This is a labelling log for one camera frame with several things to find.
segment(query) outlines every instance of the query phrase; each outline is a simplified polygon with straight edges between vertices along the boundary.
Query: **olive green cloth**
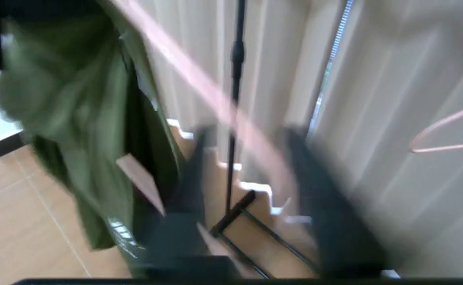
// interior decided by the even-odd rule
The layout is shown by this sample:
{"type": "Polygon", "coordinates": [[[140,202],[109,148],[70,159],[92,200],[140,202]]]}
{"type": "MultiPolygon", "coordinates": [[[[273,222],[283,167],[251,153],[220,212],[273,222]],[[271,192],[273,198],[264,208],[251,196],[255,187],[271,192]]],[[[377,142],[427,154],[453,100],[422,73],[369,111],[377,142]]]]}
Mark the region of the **olive green cloth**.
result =
{"type": "Polygon", "coordinates": [[[150,205],[116,159],[132,153],[166,198],[183,158],[141,36],[110,3],[99,3],[103,12],[89,16],[5,21],[13,41],[4,50],[0,107],[21,122],[44,168],[73,194],[92,248],[117,244],[137,259],[145,249],[132,232],[134,213],[150,205]]]}

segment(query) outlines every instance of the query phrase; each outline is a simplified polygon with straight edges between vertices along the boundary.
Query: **white curtain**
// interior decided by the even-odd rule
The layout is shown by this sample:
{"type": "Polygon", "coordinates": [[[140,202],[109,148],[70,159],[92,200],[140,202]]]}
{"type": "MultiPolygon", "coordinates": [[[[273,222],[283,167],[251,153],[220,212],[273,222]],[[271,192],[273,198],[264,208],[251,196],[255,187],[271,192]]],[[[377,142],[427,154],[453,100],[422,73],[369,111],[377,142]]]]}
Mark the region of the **white curtain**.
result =
{"type": "MultiPolygon", "coordinates": [[[[229,93],[236,1],[139,2],[229,93]]],[[[266,135],[308,125],[345,6],[247,1],[240,107],[266,135]]],[[[151,57],[181,130],[217,122],[161,55],[151,57]]],[[[416,133],[462,108],[463,0],[355,0],[310,139],[330,146],[348,195],[364,202],[404,276],[463,276],[463,150],[408,152],[416,133]]],[[[227,140],[220,127],[221,161],[227,140]]],[[[463,120],[424,143],[463,143],[463,120]]],[[[243,181],[267,183],[245,152],[237,157],[243,181]]]]}

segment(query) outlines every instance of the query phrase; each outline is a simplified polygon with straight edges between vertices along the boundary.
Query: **green garment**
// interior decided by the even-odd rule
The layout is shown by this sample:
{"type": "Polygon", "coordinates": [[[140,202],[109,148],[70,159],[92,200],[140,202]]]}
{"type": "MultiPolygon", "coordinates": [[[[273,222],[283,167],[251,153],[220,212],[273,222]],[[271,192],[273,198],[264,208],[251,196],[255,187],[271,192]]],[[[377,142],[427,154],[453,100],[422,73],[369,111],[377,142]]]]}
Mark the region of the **green garment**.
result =
{"type": "Polygon", "coordinates": [[[166,198],[183,158],[142,38],[108,1],[99,3],[102,14],[5,21],[13,41],[4,50],[0,107],[21,122],[44,168],[74,196],[91,247],[119,245],[126,258],[138,259],[145,249],[133,218],[150,206],[116,159],[132,153],[166,198]]]}

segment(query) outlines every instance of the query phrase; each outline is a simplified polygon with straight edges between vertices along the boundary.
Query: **clothes rack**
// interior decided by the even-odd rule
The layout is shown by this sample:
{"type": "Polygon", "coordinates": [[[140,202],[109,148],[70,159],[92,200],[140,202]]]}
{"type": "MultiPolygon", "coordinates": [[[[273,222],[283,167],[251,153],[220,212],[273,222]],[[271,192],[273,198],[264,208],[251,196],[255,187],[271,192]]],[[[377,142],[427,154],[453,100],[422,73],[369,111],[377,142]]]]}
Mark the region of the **clothes rack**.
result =
{"type": "MultiPolygon", "coordinates": [[[[243,42],[244,34],[244,23],[245,23],[245,0],[238,0],[237,4],[237,30],[236,37],[233,43],[231,51],[231,62],[232,67],[232,102],[234,106],[238,106],[240,96],[240,82],[242,74],[242,66],[245,61],[245,45],[243,42]]],[[[229,226],[239,215],[243,214],[248,220],[254,223],[256,226],[265,231],[268,235],[274,238],[280,245],[285,246],[289,249],[297,258],[307,264],[310,269],[317,273],[317,266],[305,255],[300,253],[295,247],[284,241],[278,234],[263,224],[258,218],[247,211],[247,207],[256,198],[256,193],[251,190],[249,191],[237,204],[231,207],[231,197],[233,194],[233,164],[234,164],[234,153],[236,146],[236,138],[233,132],[230,132],[230,147],[228,151],[228,168],[227,168],[227,185],[226,185],[226,213],[224,217],[211,229],[211,233],[214,237],[223,240],[238,256],[238,258],[254,268],[265,279],[274,278],[274,276],[259,266],[254,260],[250,259],[244,252],[240,250],[228,237],[224,235],[224,230],[229,226]]]]}

